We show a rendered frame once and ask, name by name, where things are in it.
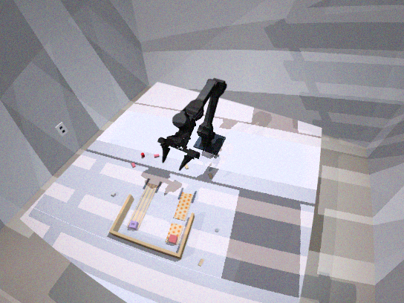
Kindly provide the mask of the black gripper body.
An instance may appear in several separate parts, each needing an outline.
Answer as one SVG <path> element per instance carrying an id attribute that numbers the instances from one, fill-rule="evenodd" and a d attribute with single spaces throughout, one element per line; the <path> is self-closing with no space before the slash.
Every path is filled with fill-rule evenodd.
<path id="1" fill-rule="evenodd" d="M 186 156 L 199 159 L 199 157 L 201 155 L 200 152 L 192 150 L 192 149 L 187 149 L 187 147 L 188 147 L 187 144 L 188 144 L 189 140 L 191 140 L 191 135 L 186 133 L 185 131 L 181 131 L 181 130 L 178 130 L 177 133 L 178 133 L 178 136 L 182 136 L 182 134 L 185 135 L 185 144 L 184 144 L 184 147 L 182 147 L 183 150 L 180 148 L 180 146 L 177 146 L 175 149 L 178 149 L 182 152 L 187 153 Z M 166 145 L 166 139 L 163 137 L 159 137 L 157 139 L 157 142 L 160 143 L 162 146 L 169 147 L 168 145 Z"/>

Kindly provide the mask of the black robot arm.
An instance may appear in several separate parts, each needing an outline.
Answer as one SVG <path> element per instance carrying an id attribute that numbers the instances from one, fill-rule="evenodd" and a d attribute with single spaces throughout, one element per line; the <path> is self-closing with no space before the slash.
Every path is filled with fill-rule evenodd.
<path id="1" fill-rule="evenodd" d="M 204 106 L 209 99 L 206 115 L 204 121 L 199 125 L 197 134 L 201 137 L 200 146 L 211 148 L 212 140 L 215 139 L 215 132 L 213 131 L 212 121 L 215 116 L 215 111 L 218 105 L 219 98 L 224 94 L 227 89 L 227 84 L 222 79 L 208 79 L 206 85 L 199 93 L 199 95 L 191 100 L 180 113 L 176 113 L 172 118 L 172 124 L 179 128 L 181 131 L 192 135 L 197 120 L 202 118 L 204 113 Z M 175 135 L 166 137 L 166 145 L 176 148 L 177 146 L 184 147 L 185 135 Z"/>

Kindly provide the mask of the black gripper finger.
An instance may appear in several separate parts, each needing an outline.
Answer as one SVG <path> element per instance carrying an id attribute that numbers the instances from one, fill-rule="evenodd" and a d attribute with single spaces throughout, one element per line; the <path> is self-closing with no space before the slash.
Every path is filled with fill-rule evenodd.
<path id="1" fill-rule="evenodd" d="M 162 163 L 166 160 L 166 157 L 170 151 L 170 148 L 160 145 L 162 148 Z"/>
<path id="2" fill-rule="evenodd" d="M 184 155 L 183 161 L 178 171 L 180 171 L 192 159 L 194 160 L 194 158 Z"/>

